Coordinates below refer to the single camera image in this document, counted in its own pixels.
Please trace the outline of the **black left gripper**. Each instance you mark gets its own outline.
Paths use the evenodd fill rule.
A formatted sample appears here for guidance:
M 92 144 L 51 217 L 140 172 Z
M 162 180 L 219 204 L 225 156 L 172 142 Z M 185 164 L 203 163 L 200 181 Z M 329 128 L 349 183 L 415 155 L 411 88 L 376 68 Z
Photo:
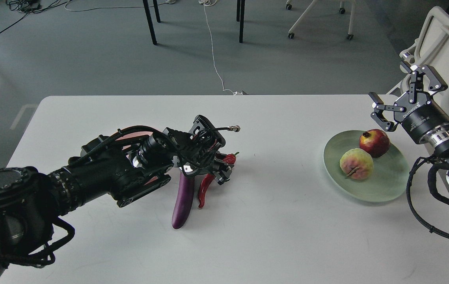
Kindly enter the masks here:
M 235 153 L 180 152 L 177 153 L 177 167 L 183 176 L 195 177 L 211 174 L 219 185 L 228 182 L 236 163 Z

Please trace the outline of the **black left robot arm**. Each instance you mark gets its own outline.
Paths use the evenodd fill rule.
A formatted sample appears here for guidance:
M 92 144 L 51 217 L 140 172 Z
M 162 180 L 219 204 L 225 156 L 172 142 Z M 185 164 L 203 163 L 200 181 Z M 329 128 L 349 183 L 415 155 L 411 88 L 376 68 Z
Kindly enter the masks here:
M 194 197 L 194 177 L 205 176 L 200 206 L 211 180 L 222 185 L 230 179 L 236 154 L 220 152 L 226 144 L 221 131 L 239 130 L 215 127 L 197 115 L 188 132 L 136 125 L 100 135 L 82 146 L 79 157 L 49 174 L 33 166 L 1 168 L 0 277 L 10 264 L 53 264 L 55 250 L 75 235 L 62 216 L 105 194 L 125 207 L 165 186 L 172 168 L 181 171 L 173 214 L 173 224 L 181 226 Z

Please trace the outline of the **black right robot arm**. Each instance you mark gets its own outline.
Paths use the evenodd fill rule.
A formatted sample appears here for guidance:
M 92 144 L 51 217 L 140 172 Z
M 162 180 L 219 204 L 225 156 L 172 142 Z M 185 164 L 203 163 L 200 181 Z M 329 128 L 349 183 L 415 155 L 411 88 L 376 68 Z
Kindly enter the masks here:
M 412 180 L 421 165 L 431 164 L 427 173 L 427 187 L 438 201 L 449 205 L 449 115 L 435 102 L 433 96 L 448 86 L 439 73 L 429 65 L 417 66 L 401 62 L 408 73 L 408 88 L 398 96 L 393 105 L 386 105 L 375 93 L 371 118 L 386 132 L 401 126 L 416 144 L 430 144 L 433 153 L 419 157 L 412 166 L 406 183 L 406 195 L 414 217 L 431 233 L 449 239 L 449 233 L 425 221 L 415 210 L 411 200 Z

